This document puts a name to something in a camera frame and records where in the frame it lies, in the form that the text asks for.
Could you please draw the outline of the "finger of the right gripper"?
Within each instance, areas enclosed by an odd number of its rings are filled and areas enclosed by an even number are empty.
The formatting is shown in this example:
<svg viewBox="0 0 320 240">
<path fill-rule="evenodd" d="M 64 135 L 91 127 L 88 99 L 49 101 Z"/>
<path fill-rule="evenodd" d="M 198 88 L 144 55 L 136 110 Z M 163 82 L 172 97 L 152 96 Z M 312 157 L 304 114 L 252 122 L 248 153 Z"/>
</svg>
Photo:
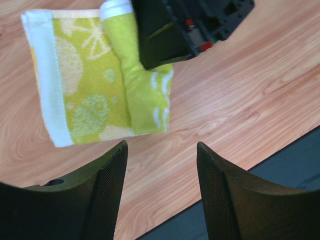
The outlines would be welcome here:
<svg viewBox="0 0 320 240">
<path fill-rule="evenodd" d="M 138 29 L 140 62 L 145 69 L 194 57 L 187 28 L 179 19 L 181 8 L 175 0 L 133 0 Z"/>
</svg>

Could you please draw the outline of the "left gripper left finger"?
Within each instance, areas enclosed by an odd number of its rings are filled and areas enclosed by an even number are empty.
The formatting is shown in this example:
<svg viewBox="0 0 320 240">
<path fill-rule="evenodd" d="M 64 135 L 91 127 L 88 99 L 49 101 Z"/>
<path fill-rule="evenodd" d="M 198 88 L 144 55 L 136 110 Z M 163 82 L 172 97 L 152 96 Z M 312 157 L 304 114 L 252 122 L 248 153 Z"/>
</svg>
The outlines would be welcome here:
<svg viewBox="0 0 320 240">
<path fill-rule="evenodd" d="M 45 185 L 0 185 L 3 240 L 111 240 L 123 192 L 128 144 Z"/>
</svg>

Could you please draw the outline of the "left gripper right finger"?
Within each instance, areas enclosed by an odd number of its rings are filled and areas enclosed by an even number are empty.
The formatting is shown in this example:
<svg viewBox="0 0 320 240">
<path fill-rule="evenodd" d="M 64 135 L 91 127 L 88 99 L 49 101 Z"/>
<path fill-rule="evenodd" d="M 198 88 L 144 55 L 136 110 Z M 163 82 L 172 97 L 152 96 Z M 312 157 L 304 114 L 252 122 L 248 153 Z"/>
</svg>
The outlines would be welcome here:
<svg viewBox="0 0 320 240">
<path fill-rule="evenodd" d="M 317 240 L 320 192 L 279 185 L 224 159 L 203 142 L 196 157 L 210 240 Z"/>
</svg>

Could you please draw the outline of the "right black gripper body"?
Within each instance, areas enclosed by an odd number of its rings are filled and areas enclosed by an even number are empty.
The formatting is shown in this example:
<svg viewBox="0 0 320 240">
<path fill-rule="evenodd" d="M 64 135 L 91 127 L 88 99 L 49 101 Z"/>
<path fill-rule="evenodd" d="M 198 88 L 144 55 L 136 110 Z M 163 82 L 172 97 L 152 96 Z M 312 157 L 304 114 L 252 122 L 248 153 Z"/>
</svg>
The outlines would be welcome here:
<svg viewBox="0 0 320 240">
<path fill-rule="evenodd" d="M 166 0 L 190 54 L 201 54 L 225 41 L 254 9 L 253 0 Z"/>
</svg>

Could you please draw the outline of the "yellow green patterned towel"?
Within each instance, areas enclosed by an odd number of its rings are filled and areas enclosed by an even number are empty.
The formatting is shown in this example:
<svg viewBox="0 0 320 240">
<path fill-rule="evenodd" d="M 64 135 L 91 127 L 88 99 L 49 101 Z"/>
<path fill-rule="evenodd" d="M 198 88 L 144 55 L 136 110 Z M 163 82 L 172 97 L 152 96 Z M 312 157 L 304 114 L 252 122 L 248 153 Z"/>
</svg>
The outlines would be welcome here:
<svg viewBox="0 0 320 240">
<path fill-rule="evenodd" d="M 173 66 L 146 70 L 129 0 L 21 15 L 41 112 L 56 147 L 165 133 Z"/>
</svg>

